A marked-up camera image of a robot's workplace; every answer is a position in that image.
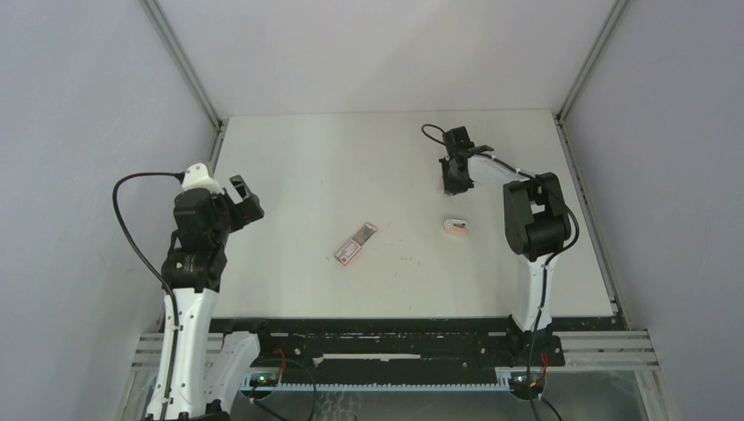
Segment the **red white staples box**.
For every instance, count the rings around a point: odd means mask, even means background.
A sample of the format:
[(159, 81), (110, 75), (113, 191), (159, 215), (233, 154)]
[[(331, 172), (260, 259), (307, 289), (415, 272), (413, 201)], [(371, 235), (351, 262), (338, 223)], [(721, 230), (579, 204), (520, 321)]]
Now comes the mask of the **red white staples box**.
[(362, 250), (366, 242), (369, 241), (378, 231), (378, 228), (371, 223), (365, 223), (347, 242), (345, 242), (334, 254), (334, 259), (342, 266), (347, 266), (356, 255)]

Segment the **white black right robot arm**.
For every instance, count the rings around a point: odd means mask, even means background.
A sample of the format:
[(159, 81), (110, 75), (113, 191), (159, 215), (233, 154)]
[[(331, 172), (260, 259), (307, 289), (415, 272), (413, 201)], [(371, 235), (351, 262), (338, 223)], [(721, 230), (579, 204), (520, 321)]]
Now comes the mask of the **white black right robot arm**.
[(507, 340), (507, 353), (519, 365), (531, 364), (542, 351), (532, 332), (552, 323), (548, 301), (554, 262), (579, 238), (576, 215), (565, 203), (557, 175), (532, 174), (501, 160), (492, 147), (475, 145), (463, 126), (440, 132), (437, 142), (446, 149), (439, 159), (446, 195), (481, 186), (502, 191), (504, 235), (519, 257), (511, 320), (521, 332)]

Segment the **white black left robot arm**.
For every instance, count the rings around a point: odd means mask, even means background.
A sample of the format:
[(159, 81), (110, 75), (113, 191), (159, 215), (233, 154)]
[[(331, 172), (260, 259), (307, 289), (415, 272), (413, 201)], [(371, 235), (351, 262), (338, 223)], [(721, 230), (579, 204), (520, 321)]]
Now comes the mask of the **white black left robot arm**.
[(185, 182), (174, 200), (176, 228), (161, 267), (168, 289), (163, 346), (146, 420), (227, 420), (250, 364), (261, 366), (273, 357), (270, 337), (233, 333), (225, 336), (212, 367), (206, 366), (228, 237), (264, 216), (241, 176), (230, 183), (238, 202), (210, 177)]

